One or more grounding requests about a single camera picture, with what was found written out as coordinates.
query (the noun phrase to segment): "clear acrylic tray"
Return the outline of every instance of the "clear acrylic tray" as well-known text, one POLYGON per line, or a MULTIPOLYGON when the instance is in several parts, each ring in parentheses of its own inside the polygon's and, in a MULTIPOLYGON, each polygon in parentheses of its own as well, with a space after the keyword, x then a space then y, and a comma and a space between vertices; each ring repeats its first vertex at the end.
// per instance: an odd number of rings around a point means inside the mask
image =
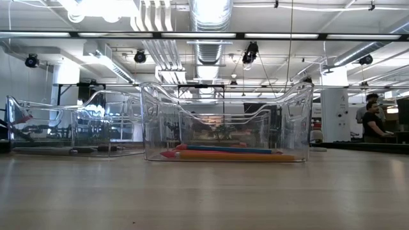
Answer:
POLYGON ((14 152, 118 157, 144 152, 140 96, 97 91, 83 105, 47 105, 7 97, 14 152))
POLYGON ((146 160, 304 162, 308 159, 311 84, 296 84, 275 99, 186 99, 176 98, 152 82, 140 87, 146 160), (250 104, 258 109, 231 114, 196 113, 191 109, 191 105, 220 104, 236 107, 250 104))

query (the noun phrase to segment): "white column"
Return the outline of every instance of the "white column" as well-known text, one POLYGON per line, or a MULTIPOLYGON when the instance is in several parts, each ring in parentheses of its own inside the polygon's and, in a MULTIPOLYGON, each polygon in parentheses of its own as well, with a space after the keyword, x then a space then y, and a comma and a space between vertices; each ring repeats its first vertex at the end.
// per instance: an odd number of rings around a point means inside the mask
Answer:
MULTIPOLYGON (((54 73, 52 75, 53 84, 76 84, 79 82, 79 65, 66 61, 61 65, 54 66, 54 73)), ((64 92, 68 86, 61 88, 61 93, 64 92)), ((78 87, 73 86, 67 89, 63 95, 61 95, 59 104, 60 105, 77 105, 78 100, 78 87)), ((51 104, 57 105, 58 101, 58 86, 52 87, 51 92, 51 104)), ((55 119, 57 112, 50 112, 50 119, 55 119)), ((62 121, 59 125, 60 128, 66 128, 71 124, 71 114, 66 111, 63 114, 62 121)))
MULTIPOLYGON (((322 75, 325 86, 347 86, 345 67, 331 69, 322 75)), ((321 91, 322 131, 324 142, 350 141, 351 128, 347 89, 324 89, 321 91)))

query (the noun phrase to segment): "person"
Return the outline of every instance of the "person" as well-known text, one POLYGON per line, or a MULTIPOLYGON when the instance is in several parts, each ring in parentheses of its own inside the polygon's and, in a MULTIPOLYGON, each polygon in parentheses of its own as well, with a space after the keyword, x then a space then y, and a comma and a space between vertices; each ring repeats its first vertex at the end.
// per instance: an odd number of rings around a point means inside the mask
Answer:
MULTIPOLYGON (((369 103, 369 102, 377 103, 378 97, 379 96, 376 93, 371 93, 370 95, 366 96, 366 102, 367 103, 369 103)), ((366 112, 367 112, 366 111, 366 106, 363 106, 362 108, 358 109, 357 116, 356 116, 358 124, 362 124, 362 118, 364 117, 366 112)), ((382 108, 379 108, 379 113, 376 114, 376 115, 381 119, 382 122, 385 122, 385 120, 386 120, 385 113, 383 112, 382 108)))
POLYGON ((362 118, 365 142, 383 143, 380 137, 390 134, 385 131, 382 120, 377 116, 380 111, 378 104, 376 102, 368 102, 368 104, 366 104, 366 110, 367 112, 362 118))

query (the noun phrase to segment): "table surface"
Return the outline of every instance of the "table surface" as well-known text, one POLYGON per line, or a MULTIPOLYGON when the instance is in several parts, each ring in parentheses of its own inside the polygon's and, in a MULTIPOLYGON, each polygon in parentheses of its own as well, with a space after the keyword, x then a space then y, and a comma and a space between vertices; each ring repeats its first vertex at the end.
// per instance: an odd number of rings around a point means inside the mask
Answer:
POLYGON ((409 156, 297 164, 0 157, 0 229, 408 229, 409 156))

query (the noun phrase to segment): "black shirt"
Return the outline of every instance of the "black shirt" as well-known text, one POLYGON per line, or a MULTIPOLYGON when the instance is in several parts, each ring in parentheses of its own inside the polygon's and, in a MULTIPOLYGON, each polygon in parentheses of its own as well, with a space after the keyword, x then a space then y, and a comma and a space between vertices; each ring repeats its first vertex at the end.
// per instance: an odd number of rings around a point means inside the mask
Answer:
POLYGON ((369 125, 368 122, 375 121, 376 126, 383 132, 385 132, 385 129, 383 128, 383 123, 382 120, 374 113, 372 112, 366 112, 364 117, 362 118, 362 124, 364 125, 364 135, 370 136, 370 137, 380 137, 379 134, 377 134, 369 125))

